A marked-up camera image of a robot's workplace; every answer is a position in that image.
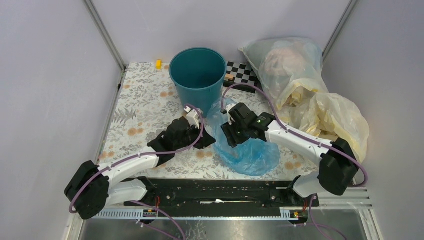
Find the blue plastic trash bag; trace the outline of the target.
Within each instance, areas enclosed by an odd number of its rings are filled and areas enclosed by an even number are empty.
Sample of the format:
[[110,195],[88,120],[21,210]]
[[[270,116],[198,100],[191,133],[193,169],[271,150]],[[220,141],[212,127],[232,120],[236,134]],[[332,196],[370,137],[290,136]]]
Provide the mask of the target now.
[[263,176],[279,165],[281,153],[275,143],[249,139],[235,148],[229,146],[221,129],[227,121],[227,116],[221,113],[221,100],[218,99],[207,114],[207,124],[216,140],[212,147],[223,165],[238,174],[254,177]]

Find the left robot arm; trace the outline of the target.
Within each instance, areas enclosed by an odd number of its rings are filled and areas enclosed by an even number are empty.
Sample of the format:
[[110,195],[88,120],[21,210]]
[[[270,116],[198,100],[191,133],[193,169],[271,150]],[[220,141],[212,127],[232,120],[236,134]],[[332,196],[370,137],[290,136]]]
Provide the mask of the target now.
[[169,162],[177,153],[190,148],[202,150],[215,142],[203,124],[191,125],[181,117],[137,153],[105,164],[86,161],[64,190],[70,201],[69,212],[88,220],[109,205],[139,201],[148,206],[155,200],[154,190],[141,180],[126,179]]

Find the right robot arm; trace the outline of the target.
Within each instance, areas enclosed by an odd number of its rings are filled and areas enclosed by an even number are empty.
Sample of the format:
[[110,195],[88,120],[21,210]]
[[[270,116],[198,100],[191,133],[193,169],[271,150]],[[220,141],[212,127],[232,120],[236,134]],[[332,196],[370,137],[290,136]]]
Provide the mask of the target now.
[[223,114],[228,121],[221,129],[232,148],[249,139],[259,139],[286,147],[318,165],[318,171],[297,176],[291,182],[286,198],[293,206],[317,193],[342,196],[359,170],[353,150],[342,138],[331,141],[311,136],[269,113],[256,115],[244,103],[227,105]]

